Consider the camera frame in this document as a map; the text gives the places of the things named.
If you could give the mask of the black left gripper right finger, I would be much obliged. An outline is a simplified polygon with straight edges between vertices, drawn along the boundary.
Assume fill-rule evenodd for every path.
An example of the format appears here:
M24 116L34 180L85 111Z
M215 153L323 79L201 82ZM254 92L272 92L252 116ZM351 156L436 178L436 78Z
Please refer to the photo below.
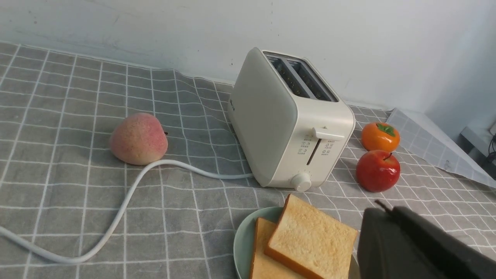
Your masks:
M475 251L409 208L388 208L380 200L374 202L384 209L416 249L446 278L495 278L496 265L491 258Z

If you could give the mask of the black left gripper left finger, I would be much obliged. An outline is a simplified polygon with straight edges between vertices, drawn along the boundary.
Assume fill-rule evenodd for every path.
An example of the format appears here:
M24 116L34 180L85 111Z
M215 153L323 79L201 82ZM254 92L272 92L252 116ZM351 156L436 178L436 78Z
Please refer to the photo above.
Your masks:
M358 242L363 279L453 279L454 255L442 232L408 208L367 208Z

